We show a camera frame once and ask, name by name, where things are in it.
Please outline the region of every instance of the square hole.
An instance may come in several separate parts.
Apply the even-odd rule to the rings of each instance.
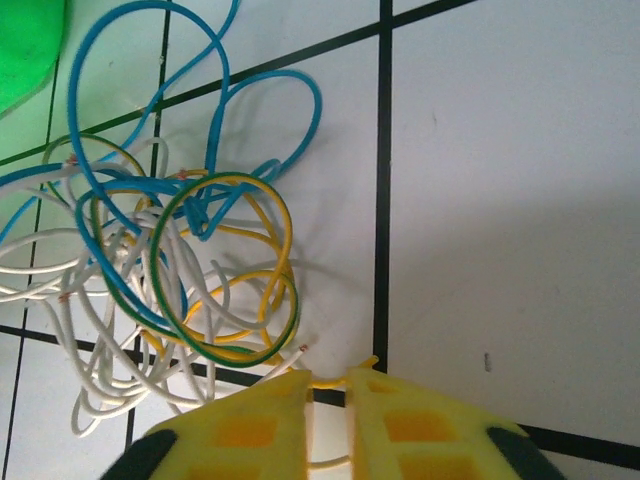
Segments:
[[[277,426],[276,417],[234,415],[218,422],[212,444],[225,448],[267,447],[273,443]]]
[[[484,480],[469,457],[404,455],[398,462],[404,480]]]
[[[384,416],[392,442],[453,442],[453,427],[441,415],[428,410],[392,411]]]

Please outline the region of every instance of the yellow plastic object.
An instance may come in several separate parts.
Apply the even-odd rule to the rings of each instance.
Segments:
[[[310,383],[290,372],[156,425],[178,440],[150,480],[306,479]]]
[[[520,480],[489,427],[526,436],[514,423],[410,382],[364,368],[347,375],[355,480]]]

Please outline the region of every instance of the tangled wires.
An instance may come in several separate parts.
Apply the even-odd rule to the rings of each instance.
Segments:
[[[77,91],[82,66],[91,46],[113,21],[143,9],[170,10],[195,23],[211,43],[199,55],[179,69],[156,92],[131,135],[121,145],[80,132]],[[84,248],[68,261],[46,267],[13,268],[0,266],[0,273],[12,275],[48,275],[18,290],[0,285],[0,303],[27,300],[41,305],[51,318],[58,342],[71,359],[80,379],[81,391],[75,402],[71,427],[76,435],[91,433],[101,420],[127,412],[150,393],[160,395],[176,413],[215,398],[215,367],[246,368],[258,364],[273,367],[264,379],[290,368],[306,350],[306,345],[292,348],[288,358],[283,347],[292,346],[298,324],[299,298],[294,272],[289,261],[292,246],[292,221],[287,206],[271,183],[285,174],[299,160],[318,128],[322,97],[315,82],[307,75],[280,70],[250,77],[231,87],[229,62],[220,43],[238,9],[234,0],[218,34],[190,10],[164,1],[144,1],[122,5],[103,16],[83,40],[70,73],[68,95],[68,136],[52,142],[44,153],[42,165],[25,168],[0,178],[0,198],[15,192],[32,195],[11,217],[0,232],[0,259],[15,249],[43,239],[79,235]],[[161,138],[144,141],[139,133],[166,89],[195,64],[215,51],[222,64],[220,101],[213,113],[203,168],[170,170],[167,144]],[[284,161],[271,159],[251,173],[217,172],[216,161],[225,108],[231,98],[244,88],[264,79],[288,77],[309,88],[313,115],[299,146]],[[89,159],[86,142],[105,145],[110,153]],[[71,144],[74,153],[63,163],[50,163],[52,153]],[[141,149],[155,144],[160,152],[156,175],[147,175],[135,156]],[[78,195],[72,179],[82,176],[89,189]],[[121,196],[134,196],[132,210],[118,207]],[[277,208],[277,218],[270,218],[261,201],[269,200]],[[7,241],[18,219],[38,201],[55,204],[73,219],[74,228],[52,228],[23,238]],[[229,223],[226,215],[239,201],[246,202],[261,228],[240,228]],[[188,240],[206,241],[220,232],[250,239],[273,252],[272,268],[256,271],[232,271],[211,259],[211,269],[202,265]],[[103,282],[103,288],[89,288],[90,282]],[[210,289],[207,283],[215,282]],[[259,307],[253,319],[231,312],[234,287],[249,284],[258,294]],[[70,298],[76,297],[86,318],[97,333],[95,348],[89,358],[78,352]],[[91,297],[106,297],[99,313]],[[116,312],[128,317],[130,333],[123,341],[114,338]],[[285,312],[284,322],[272,321]],[[201,328],[194,325],[199,317]],[[140,338],[141,356],[134,362],[127,348]],[[191,363],[203,360],[206,378],[195,378]],[[364,365],[375,363],[372,357]],[[124,367],[126,378],[116,375]],[[172,393],[168,380],[183,375],[192,395]],[[317,388],[331,388],[341,379],[316,379]],[[80,426],[84,411],[91,421]]]

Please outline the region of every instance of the yellow wire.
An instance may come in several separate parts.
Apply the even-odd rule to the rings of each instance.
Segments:
[[[178,178],[179,176],[185,176],[185,177],[190,177],[190,176],[204,176],[204,175],[208,175],[208,171],[207,170],[203,170],[203,169],[197,169],[197,170],[189,170],[189,171],[184,171],[184,172],[180,172],[177,174],[173,174],[171,176],[169,176],[168,178]],[[249,182],[245,182],[245,178],[244,177],[240,177],[241,181],[244,183],[249,183]],[[238,181],[236,180],[230,180],[228,178],[225,178],[225,181],[227,183],[229,183],[232,186],[237,186],[238,185]],[[114,191],[114,193],[139,193],[135,190],[119,190],[119,191]],[[274,300],[271,302],[271,307],[272,309],[275,311],[277,310],[280,306],[281,306],[281,302],[284,298],[284,291],[287,288],[287,284],[289,282],[293,283],[293,269],[291,267],[291,264],[289,262],[288,256],[284,256],[283,253],[285,250],[285,245],[281,246],[280,242],[279,242],[279,238],[277,235],[277,232],[272,224],[272,222],[269,220],[269,218],[267,217],[267,215],[265,214],[264,210],[260,207],[260,205],[257,203],[257,201],[253,198],[253,196],[251,196],[248,193],[244,194],[245,199],[247,200],[247,202],[251,205],[251,207],[254,209],[254,211],[256,212],[256,214],[258,215],[258,217],[260,218],[262,224],[264,225],[265,230],[267,231],[267,233],[269,234],[269,236],[258,233],[258,232],[254,232],[251,230],[245,230],[245,229],[241,229],[241,228],[237,228],[237,227],[230,227],[230,226],[226,226],[226,225],[219,225],[217,228],[219,231],[221,232],[225,232],[225,233],[229,233],[229,234],[233,234],[233,235],[239,235],[239,236],[244,236],[247,238],[252,238],[258,241],[261,241],[263,243],[265,243],[266,245],[270,246],[276,256],[278,257],[278,262],[276,264],[276,269],[274,269],[273,271],[259,271],[259,272],[249,272],[243,275],[239,275],[237,277],[232,278],[229,281],[229,286],[232,287],[238,283],[247,281],[249,279],[252,278],[259,278],[259,277],[264,277],[264,276],[268,276],[270,277],[270,281],[269,284],[271,284],[271,290],[273,290],[273,288],[275,287],[275,282],[273,281],[274,278],[276,278],[276,282],[278,283],[278,287],[277,290],[275,292],[274,295]],[[144,206],[144,198],[141,198],[138,201],[138,204],[136,205],[136,211],[139,211],[140,209],[143,208]],[[290,245],[291,245],[291,241],[292,241],[292,231],[291,229],[287,229],[287,225],[291,225],[290,223],[290,217],[287,219],[285,217],[285,238],[286,240],[289,241],[289,247],[286,249],[287,252],[290,250]],[[181,232],[182,236],[186,236],[188,235],[189,229],[184,229]],[[278,269],[278,266],[280,266],[281,269],[281,274],[276,276],[275,273]],[[220,286],[214,290],[212,290],[210,293],[211,296],[216,296],[219,295],[220,293],[222,293],[223,291],[223,287]],[[263,310],[266,304],[268,304],[268,299],[270,298],[271,294],[266,295],[266,292],[268,291],[268,288],[265,289],[265,295],[263,295],[263,301],[261,302],[261,307],[259,310],[259,317],[258,317],[258,321],[264,321],[264,314],[265,311]],[[201,333],[198,332],[192,328],[190,328],[187,324],[190,322],[190,320],[193,318],[193,316],[202,308],[202,300],[198,300],[196,303],[194,303],[190,308],[189,311],[187,312],[186,318],[184,319],[184,328],[185,330],[188,332],[188,334],[190,336],[192,336],[192,338],[194,338],[195,340],[198,340],[201,343],[205,342],[205,336]],[[159,336],[163,336],[164,335],[161,332],[157,332]],[[210,344],[206,344],[209,349],[213,352],[215,352],[218,355],[222,355],[225,356],[229,359],[233,359],[233,360],[246,360],[247,358],[250,357],[250,355],[248,354],[244,354],[244,353],[240,353],[240,352],[234,352],[234,351],[228,351],[228,350],[222,350],[222,349],[218,349],[215,347],[215,344],[227,344],[227,343],[231,343],[237,340],[240,340],[242,338],[247,337],[248,335],[250,335],[251,333],[253,333],[251,330],[241,330],[239,332],[233,333],[233,334],[227,334],[227,335],[218,335],[215,340],[214,340],[214,345],[210,345]],[[147,340],[152,346],[153,348],[156,349],[156,351],[158,351],[159,354],[164,355],[165,353],[165,349],[164,346],[162,345],[162,342],[155,337],[154,335],[152,335],[150,332],[143,330],[141,332],[141,335],[145,338],[145,340]],[[265,344],[265,346],[270,347],[272,345],[271,339],[266,331],[266,329],[261,329],[260,330],[260,335],[262,337],[262,340]],[[176,342],[178,344],[184,345],[184,342],[174,339],[174,338],[170,338],[170,337],[165,337],[167,338],[169,341],[172,342]],[[276,355],[274,355],[274,357],[272,357],[271,359],[269,359],[269,361],[265,362],[267,364],[270,365],[277,365],[279,363],[281,363],[283,361],[282,356],[279,353],[276,353]],[[367,360],[365,360],[364,362],[362,362],[359,367],[365,367],[365,368],[369,368],[372,367],[373,365],[375,365],[378,362],[378,357],[376,357],[375,355],[369,357]],[[287,369],[287,371],[292,371],[294,370],[294,368],[289,367]],[[321,379],[321,378],[315,378],[312,381],[312,387],[313,388],[317,388],[317,389],[332,389],[332,388],[337,388],[340,386],[343,386],[346,383],[346,377],[342,376],[339,378],[333,378],[333,379]]]

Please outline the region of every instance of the tiled floor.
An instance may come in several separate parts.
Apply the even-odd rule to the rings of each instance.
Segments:
[[[120,3],[72,2],[55,83],[0,120],[0,174],[39,162],[47,139],[67,133],[75,49]],[[219,28],[230,0],[176,3]],[[569,478],[637,478],[640,4],[381,3],[245,0],[223,42],[233,81],[290,67],[323,92],[316,139],[276,185],[295,228],[300,335],[317,338],[308,366],[337,375],[375,353],[393,375],[523,424]],[[205,45],[177,15],[114,24],[84,70],[81,126],[122,141],[161,76]],[[212,57],[162,102],[171,171],[200,165],[219,77]],[[223,169],[284,157],[311,113],[294,81],[234,101]],[[145,128],[151,135],[154,125]],[[20,203],[5,200],[2,224]],[[16,235],[33,230],[36,214]],[[45,205],[37,221],[67,220]],[[34,260],[59,259],[72,245],[38,244]],[[224,240],[202,248],[222,252]],[[23,247],[0,262],[31,257]],[[37,309],[0,309],[2,480],[98,478],[128,441],[170,415],[149,397],[75,439],[77,382],[51,327]],[[91,328],[79,322],[90,349]],[[229,392],[254,380],[224,369],[219,378]],[[314,459],[342,455],[343,394],[316,399]]]

